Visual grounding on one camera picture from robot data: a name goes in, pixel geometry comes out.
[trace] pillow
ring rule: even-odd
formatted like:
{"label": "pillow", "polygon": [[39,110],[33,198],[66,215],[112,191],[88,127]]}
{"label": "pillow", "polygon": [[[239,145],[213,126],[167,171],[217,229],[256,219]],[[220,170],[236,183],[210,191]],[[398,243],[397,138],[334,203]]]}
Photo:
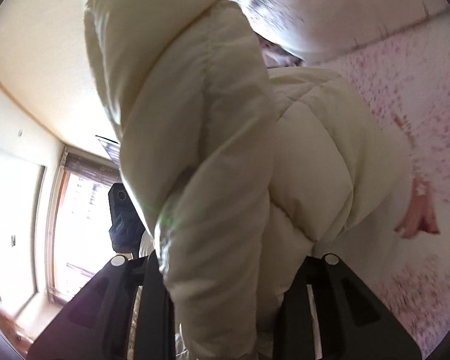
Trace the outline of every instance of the pillow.
{"label": "pillow", "polygon": [[447,9],[446,0],[234,0],[253,30],[307,63],[386,37]]}

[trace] beige ceiling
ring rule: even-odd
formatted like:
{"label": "beige ceiling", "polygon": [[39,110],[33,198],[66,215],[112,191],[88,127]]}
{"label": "beige ceiling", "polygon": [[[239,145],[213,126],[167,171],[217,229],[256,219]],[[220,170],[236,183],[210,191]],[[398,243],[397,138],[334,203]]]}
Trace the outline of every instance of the beige ceiling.
{"label": "beige ceiling", "polygon": [[5,0],[0,82],[61,140],[107,156],[95,135],[116,139],[89,71],[83,0]]}

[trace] window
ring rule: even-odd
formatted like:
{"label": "window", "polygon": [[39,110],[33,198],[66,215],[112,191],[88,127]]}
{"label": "window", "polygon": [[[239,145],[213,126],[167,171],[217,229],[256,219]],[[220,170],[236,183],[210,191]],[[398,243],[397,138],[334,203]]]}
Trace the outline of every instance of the window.
{"label": "window", "polygon": [[108,191],[117,181],[116,169],[67,154],[49,253],[48,290],[54,301],[68,302],[116,255],[108,235]]}

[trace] cream puffer jacket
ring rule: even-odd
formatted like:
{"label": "cream puffer jacket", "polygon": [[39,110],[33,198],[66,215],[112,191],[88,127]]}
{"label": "cream puffer jacket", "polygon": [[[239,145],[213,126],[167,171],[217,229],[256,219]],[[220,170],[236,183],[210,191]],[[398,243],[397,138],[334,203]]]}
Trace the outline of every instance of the cream puffer jacket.
{"label": "cream puffer jacket", "polygon": [[314,244],[371,213],[404,159],[338,74],[267,72],[229,0],[89,0],[85,31],[191,357],[252,353]]}

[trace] white fabric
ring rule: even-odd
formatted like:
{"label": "white fabric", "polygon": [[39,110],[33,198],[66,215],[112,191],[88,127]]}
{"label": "white fabric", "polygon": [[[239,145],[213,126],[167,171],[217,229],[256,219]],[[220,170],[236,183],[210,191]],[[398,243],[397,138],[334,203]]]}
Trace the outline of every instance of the white fabric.
{"label": "white fabric", "polygon": [[264,38],[308,63],[435,15],[446,0],[234,0]]}
{"label": "white fabric", "polygon": [[236,3],[89,0],[85,33],[191,358],[252,353],[314,243],[373,212],[407,159],[338,74],[269,77]]}

